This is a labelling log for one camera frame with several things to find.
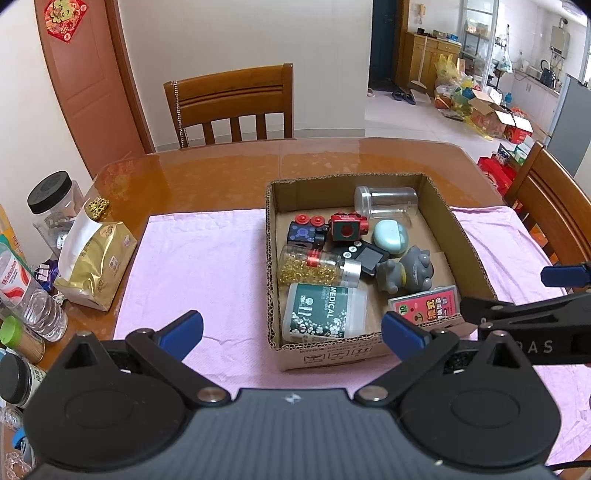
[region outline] white cabinet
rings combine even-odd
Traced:
[[[515,79],[511,92],[511,106],[516,106],[526,112],[533,123],[537,124],[544,132],[548,132],[558,104],[556,95],[535,80]]]
[[[550,132],[550,124],[552,123],[552,118],[554,117],[554,113],[556,111],[556,107],[558,107],[558,97],[552,95],[551,93],[547,93],[544,98],[544,106],[542,107],[542,111],[540,113],[540,128],[545,132]]]

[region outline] pink towel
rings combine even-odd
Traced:
[[[514,213],[504,208],[471,212],[457,209],[456,215],[499,298],[526,303],[561,294],[541,285],[540,270],[547,260],[535,242],[527,241],[527,232]],[[394,367],[398,361],[391,355],[339,367],[279,371],[267,344],[264,225],[264,210],[150,217],[129,276],[115,338],[139,327],[158,330],[187,310],[198,310],[204,318],[203,340],[185,363],[232,395],[241,387],[346,387],[352,394]],[[516,231],[520,241],[515,240]],[[516,290],[505,288],[510,284]],[[591,429],[585,435],[591,369],[538,371],[563,413],[563,429],[551,461],[572,460],[591,444]]]

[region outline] clear plastic container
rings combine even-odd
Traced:
[[[16,256],[0,243],[0,300],[31,330],[50,342],[63,337],[68,317]]]
[[[74,219],[84,205],[80,187],[67,172],[58,171],[37,184],[27,204],[35,214],[33,225],[59,257]]]
[[[294,283],[283,315],[286,342],[326,342],[365,334],[367,293],[358,288]]]
[[[279,282],[357,287],[361,263],[330,252],[286,245],[279,257]]]
[[[410,187],[357,187],[355,211],[367,218],[394,218],[408,223],[418,211],[417,192]]]

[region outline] cardboard box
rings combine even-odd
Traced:
[[[469,102],[472,106],[472,122],[487,135],[502,138],[507,126],[515,126],[513,115],[497,105],[487,94],[478,90],[472,92],[475,95]]]
[[[531,123],[528,119],[513,115],[513,122],[515,123],[514,127],[507,126],[505,128],[505,137],[511,143],[523,143],[526,137],[529,137],[534,133],[534,129],[532,128]]]
[[[277,258],[285,245],[290,222],[297,213],[330,217],[337,211],[353,211],[355,187],[412,187],[417,191],[420,212],[408,228],[410,245],[431,251],[435,275],[433,286],[455,284],[460,295],[495,299],[482,263],[465,232],[445,204],[435,185],[422,174],[344,174],[310,179],[277,180],[267,188],[267,311],[268,341],[277,352],[281,370],[320,367],[356,362],[390,353],[380,334],[381,320],[388,309],[387,293],[362,278],[359,288],[368,292],[366,325],[368,333],[356,338],[323,343],[285,343],[281,321],[289,285],[278,284]],[[375,224],[369,221],[371,240]],[[475,327],[461,316],[443,319],[428,329],[449,327],[458,335]]]

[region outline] red paper decoration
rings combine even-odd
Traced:
[[[51,0],[45,9],[47,32],[68,43],[87,9],[82,0]]]

